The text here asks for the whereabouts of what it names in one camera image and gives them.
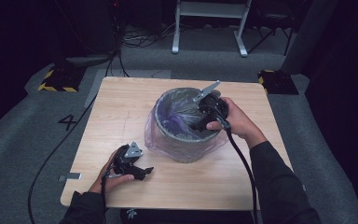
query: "black sleeve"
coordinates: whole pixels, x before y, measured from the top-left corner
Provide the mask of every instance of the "black sleeve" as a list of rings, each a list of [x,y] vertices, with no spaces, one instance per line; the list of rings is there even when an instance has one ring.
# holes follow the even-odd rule
[[[75,191],[71,205],[60,224],[69,223],[103,223],[103,198],[99,193]]]
[[[270,142],[253,147],[250,155],[263,223],[322,223],[301,182]]]

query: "plastic bag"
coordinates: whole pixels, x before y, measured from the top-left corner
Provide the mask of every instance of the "plastic bag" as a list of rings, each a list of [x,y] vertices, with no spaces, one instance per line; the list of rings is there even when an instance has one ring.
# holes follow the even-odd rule
[[[199,93],[198,89],[179,88],[161,95],[145,126],[145,146],[149,150],[174,161],[190,163],[227,142],[224,132],[199,132],[190,128],[205,117],[193,102]]]

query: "wooden table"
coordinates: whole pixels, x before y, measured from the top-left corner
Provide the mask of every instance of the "wooden table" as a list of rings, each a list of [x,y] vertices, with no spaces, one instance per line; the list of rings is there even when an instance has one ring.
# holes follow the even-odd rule
[[[145,147],[145,123],[159,96],[179,87],[205,88],[212,81],[106,77],[92,108],[86,130],[76,153],[61,202],[69,205],[75,190],[89,189],[110,154],[135,141],[144,151],[135,165],[154,166],[144,181],[118,186],[106,195],[107,206],[122,208],[166,208],[197,210],[252,210],[249,177],[241,159],[228,142],[193,163],[179,163],[159,156]],[[263,87],[256,83],[222,82],[217,88],[230,97],[264,132],[285,163],[291,167],[280,132]],[[244,140],[234,136],[250,163]]]

